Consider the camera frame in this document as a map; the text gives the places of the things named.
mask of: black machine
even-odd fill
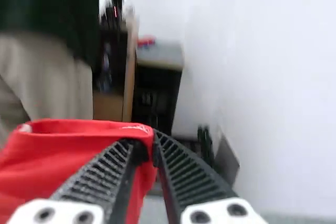
[[[104,93],[124,92],[128,31],[122,20],[123,0],[112,0],[100,23],[98,68],[93,73],[93,87]]]

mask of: person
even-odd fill
[[[99,0],[0,0],[0,148],[27,121],[92,119]]]

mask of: red fabric bag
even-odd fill
[[[48,198],[81,166],[123,137],[140,139],[152,156],[153,130],[142,124],[40,120],[19,126],[0,152],[0,223],[5,223],[19,205]],[[151,160],[136,170],[127,224],[138,222],[143,197],[155,177]]]

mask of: black cabinet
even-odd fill
[[[178,44],[155,44],[137,50],[132,122],[171,135],[183,69]]]

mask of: gray countertop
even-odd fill
[[[137,48],[139,65],[182,70],[183,50],[179,43],[155,41],[155,44]]]

